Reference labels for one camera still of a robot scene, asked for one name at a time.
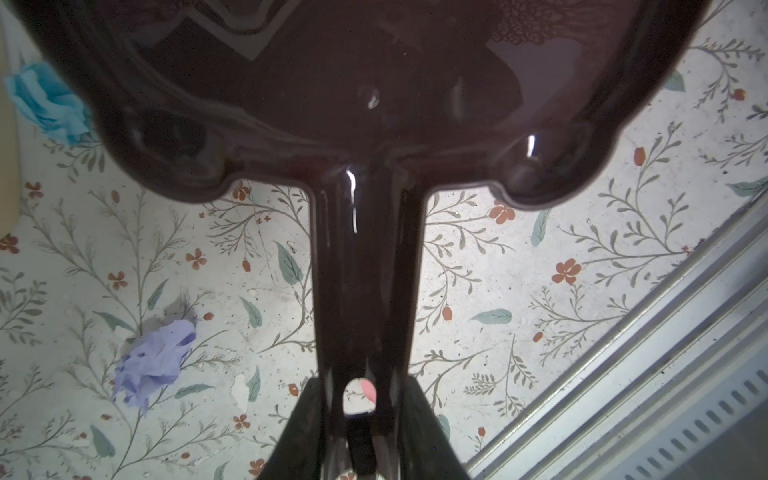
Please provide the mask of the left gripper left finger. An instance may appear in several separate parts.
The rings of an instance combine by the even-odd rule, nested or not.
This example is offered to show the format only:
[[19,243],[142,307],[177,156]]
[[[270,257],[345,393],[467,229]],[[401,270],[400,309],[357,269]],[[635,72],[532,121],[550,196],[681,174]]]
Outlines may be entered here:
[[318,378],[312,378],[299,396],[296,407],[259,479],[319,479],[324,449],[323,427],[323,388]]

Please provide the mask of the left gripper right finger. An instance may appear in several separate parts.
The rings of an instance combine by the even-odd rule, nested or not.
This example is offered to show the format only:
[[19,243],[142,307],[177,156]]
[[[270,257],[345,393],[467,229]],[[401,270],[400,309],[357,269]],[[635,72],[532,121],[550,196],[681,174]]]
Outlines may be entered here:
[[409,376],[400,408],[403,479],[469,480],[418,381]]

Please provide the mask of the pink paper scrap long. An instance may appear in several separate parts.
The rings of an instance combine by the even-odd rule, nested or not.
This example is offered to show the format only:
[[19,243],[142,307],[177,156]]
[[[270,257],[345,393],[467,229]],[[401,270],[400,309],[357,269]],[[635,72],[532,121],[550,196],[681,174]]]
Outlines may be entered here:
[[359,380],[362,393],[366,400],[373,406],[377,403],[377,390],[374,384],[365,378]]

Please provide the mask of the dark brown plastic dustpan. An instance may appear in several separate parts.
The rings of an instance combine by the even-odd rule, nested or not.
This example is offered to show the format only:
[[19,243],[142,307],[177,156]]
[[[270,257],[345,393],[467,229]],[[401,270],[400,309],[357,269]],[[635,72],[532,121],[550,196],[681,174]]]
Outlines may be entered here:
[[[403,479],[426,202],[485,185],[557,205],[604,168],[703,1],[16,1],[145,187],[309,196],[324,400],[319,479]],[[370,380],[377,403],[364,397]]]

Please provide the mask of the bin with yellow-green bag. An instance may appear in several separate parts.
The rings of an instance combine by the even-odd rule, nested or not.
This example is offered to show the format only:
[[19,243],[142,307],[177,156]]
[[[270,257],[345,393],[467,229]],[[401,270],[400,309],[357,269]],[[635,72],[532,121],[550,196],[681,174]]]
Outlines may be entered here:
[[20,216],[21,176],[18,153],[16,112],[4,79],[9,75],[7,48],[1,36],[1,101],[0,101],[0,234],[10,234]]

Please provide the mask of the light blue paper scrap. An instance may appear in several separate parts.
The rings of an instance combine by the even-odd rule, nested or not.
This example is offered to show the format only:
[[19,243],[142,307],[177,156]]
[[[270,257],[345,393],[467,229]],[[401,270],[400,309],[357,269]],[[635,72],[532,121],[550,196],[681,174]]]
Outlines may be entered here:
[[88,107],[47,62],[24,65],[4,85],[17,110],[48,137],[74,145],[93,131]]

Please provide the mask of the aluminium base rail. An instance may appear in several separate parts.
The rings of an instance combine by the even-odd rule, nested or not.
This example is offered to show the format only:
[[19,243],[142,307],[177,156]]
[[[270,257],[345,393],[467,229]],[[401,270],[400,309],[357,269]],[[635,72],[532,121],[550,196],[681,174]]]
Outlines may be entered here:
[[767,397],[759,194],[469,463],[474,479],[661,479]]

